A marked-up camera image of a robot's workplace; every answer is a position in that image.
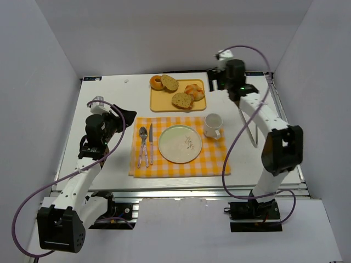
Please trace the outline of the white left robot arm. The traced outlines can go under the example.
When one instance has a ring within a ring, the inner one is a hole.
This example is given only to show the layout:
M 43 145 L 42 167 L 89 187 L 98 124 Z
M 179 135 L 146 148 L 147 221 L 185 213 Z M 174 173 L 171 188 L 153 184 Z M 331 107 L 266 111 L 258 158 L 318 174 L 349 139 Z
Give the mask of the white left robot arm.
M 68 179 L 60 195 L 49 207 L 41 207 L 37 214 L 41 249 L 78 253 L 86 237 L 86 230 L 96 221 L 118 214 L 113 194 L 98 191 L 88 196 L 88 190 L 102 170 L 111 152 L 108 143 L 116 133 L 130 127 L 137 115 L 114 105 L 107 110 L 102 102 L 90 105 L 85 135 L 80 141 L 77 175 Z

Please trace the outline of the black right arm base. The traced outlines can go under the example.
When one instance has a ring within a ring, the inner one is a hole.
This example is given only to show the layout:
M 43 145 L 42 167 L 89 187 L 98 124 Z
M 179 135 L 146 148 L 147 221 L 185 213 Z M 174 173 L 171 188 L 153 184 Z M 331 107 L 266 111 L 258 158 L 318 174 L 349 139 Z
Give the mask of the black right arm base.
M 235 233 L 281 232 L 282 223 L 276 200 L 230 202 L 223 212 L 229 215 L 230 230 Z

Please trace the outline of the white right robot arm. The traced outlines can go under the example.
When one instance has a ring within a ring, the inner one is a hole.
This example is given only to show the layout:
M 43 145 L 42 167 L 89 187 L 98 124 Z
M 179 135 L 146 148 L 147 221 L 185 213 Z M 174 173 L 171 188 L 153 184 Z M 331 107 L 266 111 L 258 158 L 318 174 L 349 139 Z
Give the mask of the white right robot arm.
M 301 164 L 303 159 L 303 130 L 279 118 L 264 102 L 259 90 L 246 82 L 245 63 L 239 59 L 225 62 L 223 88 L 239 110 L 247 114 L 265 137 L 261 153 L 262 174 L 247 197 L 240 213 L 258 217 L 271 208 L 284 178 Z

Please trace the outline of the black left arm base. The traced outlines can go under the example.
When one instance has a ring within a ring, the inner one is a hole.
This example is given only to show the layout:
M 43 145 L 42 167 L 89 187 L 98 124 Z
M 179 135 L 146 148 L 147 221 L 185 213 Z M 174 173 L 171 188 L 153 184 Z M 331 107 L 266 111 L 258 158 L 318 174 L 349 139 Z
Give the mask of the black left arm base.
M 114 198 L 112 192 L 95 191 L 86 201 L 93 197 L 103 197 L 107 199 L 107 211 L 98 217 L 90 229 L 94 230 L 131 230 L 135 226 L 136 221 L 133 219 L 133 206 L 131 202 L 119 202 Z

